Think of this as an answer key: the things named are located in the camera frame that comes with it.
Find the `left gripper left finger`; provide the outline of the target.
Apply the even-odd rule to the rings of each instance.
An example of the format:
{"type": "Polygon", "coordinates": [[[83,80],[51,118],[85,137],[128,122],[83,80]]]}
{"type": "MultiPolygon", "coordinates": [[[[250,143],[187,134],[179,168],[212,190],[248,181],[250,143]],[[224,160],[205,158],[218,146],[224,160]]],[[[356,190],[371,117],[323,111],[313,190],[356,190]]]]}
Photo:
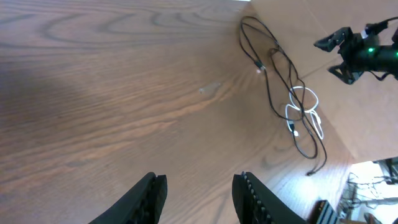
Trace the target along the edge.
{"type": "Polygon", "coordinates": [[[90,224],[157,224],[167,198],[167,176],[147,173],[90,224]]]}

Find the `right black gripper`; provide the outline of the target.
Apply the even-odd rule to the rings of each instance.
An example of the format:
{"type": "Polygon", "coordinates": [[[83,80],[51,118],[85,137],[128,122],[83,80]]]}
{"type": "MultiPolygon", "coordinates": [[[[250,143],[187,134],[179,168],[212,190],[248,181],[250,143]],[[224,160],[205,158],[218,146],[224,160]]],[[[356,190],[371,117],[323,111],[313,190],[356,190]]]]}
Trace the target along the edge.
{"type": "Polygon", "coordinates": [[[331,52],[340,45],[338,53],[343,62],[329,67],[328,71],[343,83],[352,85],[364,72],[378,71],[372,59],[377,44],[378,37],[375,35],[362,39],[361,34],[353,34],[350,27],[342,27],[313,45],[325,52],[331,52]]]}

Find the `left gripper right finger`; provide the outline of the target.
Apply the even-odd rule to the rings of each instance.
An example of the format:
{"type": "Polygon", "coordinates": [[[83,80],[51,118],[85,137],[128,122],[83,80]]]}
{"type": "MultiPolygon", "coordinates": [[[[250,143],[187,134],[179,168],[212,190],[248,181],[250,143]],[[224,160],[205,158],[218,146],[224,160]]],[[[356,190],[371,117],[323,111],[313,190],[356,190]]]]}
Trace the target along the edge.
{"type": "Polygon", "coordinates": [[[240,224],[306,224],[251,172],[233,176],[232,199],[240,224]]]}

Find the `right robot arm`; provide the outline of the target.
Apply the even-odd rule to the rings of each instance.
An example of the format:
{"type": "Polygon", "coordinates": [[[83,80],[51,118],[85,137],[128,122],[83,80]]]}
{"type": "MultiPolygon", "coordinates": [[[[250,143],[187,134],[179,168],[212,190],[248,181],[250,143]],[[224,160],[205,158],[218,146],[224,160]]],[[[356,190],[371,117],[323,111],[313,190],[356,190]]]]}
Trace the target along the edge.
{"type": "Polygon", "coordinates": [[[388,75],[397,78],[397,46],[370,44],[360,33],[354,33],[349,27],[343,27],[331,35],[320,39],[314,46],[325,52],[338,47],[343,62],[328,69],[343,83],[352,85],[365,72],[383,75],[376,77],[383,81],[388,75]]]}

